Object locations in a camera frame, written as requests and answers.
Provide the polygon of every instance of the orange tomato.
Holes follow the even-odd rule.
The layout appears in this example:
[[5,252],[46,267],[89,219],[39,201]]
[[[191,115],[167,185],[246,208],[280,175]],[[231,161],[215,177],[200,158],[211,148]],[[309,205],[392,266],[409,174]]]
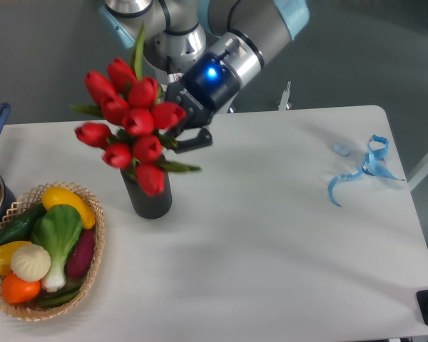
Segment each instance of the orange tomato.
[[1,296],[8,304],[19,304],[38,296],[41,282],[24,281],[14,273],[8,274],[1,283]]

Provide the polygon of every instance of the purple eggplant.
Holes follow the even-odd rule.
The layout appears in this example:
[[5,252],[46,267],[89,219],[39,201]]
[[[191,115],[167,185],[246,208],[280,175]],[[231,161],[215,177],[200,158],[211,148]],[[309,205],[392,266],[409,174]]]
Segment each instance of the purple eggplant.
[[87,274],[92,264],[95,237],[92,229],[83,229],[70,258],[66,263],[66,275],[81,278]]

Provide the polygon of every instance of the tulip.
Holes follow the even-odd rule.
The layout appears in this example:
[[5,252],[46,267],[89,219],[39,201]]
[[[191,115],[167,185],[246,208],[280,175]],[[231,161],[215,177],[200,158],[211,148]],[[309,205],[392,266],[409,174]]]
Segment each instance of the tulip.
[[130,105],[119,96],[107,97],[101,104],[103,117],[114,125],[122,125],[122,120],[130,113]]
[[130,166],[133,156],[131,154],[130,146],[118,142],[116,144],[109,145],[102,157],[103,161],[118,169],[125,169]]
[[128,94],[128,102],[132,107],[151,108],[157,100],[158,82],[145,76],[143,80],[133,85]]
[[138,84],[135,73],[122,58],[115,58],[114,61],[108,65],[106,71],[108,72],[112,84],[114,84],[117,91],[121,94],[126,93],[127,83],[130,87]]
[[133,156],[140,162],[153,162],[162,154],[162,145],[155,135],[139,138],[133,145]]
[[113,97],[117,95],[114,85],[97,71],[89,71],[84,77],[84,83],[97,105],[100,105],[106,96]]
[[159,195],[165,189],[165,173],[153,164],[138,165],[136,181],[148,196]]
[[122,126],[132,135],[147,135],[154,129],[154,122],[149,110],[133,108],[123,117]]
[[154,117],[154,125],[159,130],[172,128],[185,118],[185,110],[172,102],[158,104],[152,108],[151,114]]
[[111,130],[104,123],[84,123],[74,132],[83,143],[99,148],[108,146],[108,138],[112,135]]

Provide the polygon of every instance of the tulip bouquet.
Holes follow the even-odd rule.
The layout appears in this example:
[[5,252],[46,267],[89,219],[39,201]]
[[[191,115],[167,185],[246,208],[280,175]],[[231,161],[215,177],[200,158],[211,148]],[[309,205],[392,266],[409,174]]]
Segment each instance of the tulip bouquet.
[[103,161],[121,169],[149,196],[164,191],[165,172],[190,172],[199,167],[167,161],[163,149],[178,142],[160,130],[177,125],[185,117],[179,105],[160,100],[157,80],[142,77],[144,28],[141,29],[130,65],[116,58],[108,65],[109,76],[89,71],[84,78],[95,105],[72,105],[72,109],[106,119],[119,126],[113,134],[110,125],[87,122],[75,129],[76,137],[91,147],[103,149]]

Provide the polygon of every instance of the woven basket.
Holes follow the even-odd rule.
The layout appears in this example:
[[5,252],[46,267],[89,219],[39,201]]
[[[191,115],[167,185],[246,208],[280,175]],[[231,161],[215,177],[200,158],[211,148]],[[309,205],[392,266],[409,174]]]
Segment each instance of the woven basket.
[[[7,316],[15,317],[24,321],[44,321],[55,316],[60,316],[78,304],[79,301],[87,294],[88,290],[91,288],[93,280],[96,278],[97,271],[100,266],[103,246],[105,244],[105,222],[103,218],[103,209],[101,209],[100,204],[94,195],[92,195],[87,189],[84,189],[74,183],[67,184],[65,182],[55,182],[53,184],[39,185],[37,188],[32,188],[30,192],[26,192],[23,196],[19,197],[16,202],[13,202],[11,209],[6,211],[6,216],[3,217],[0,223],[0,229],[16,215],[25,211],[26,208],[30,208],[35,204],[40,203],[42,194],[51,186],[65,187],[66,189],[75,192],[80,198],[88,203],[89,207],[95,213],[96,224],[93,228],[95,249],[93,250],[93,260],[91,268],[83,280],[78,296],[70,302],[52,309],[41,309],[33,301],[18,305],[7,304],[1,296],[1,283],[4,276],[0,276],[0,310]],[[78,282],[79,279],[71,279],[68,277],[66,284],[70,285]]]

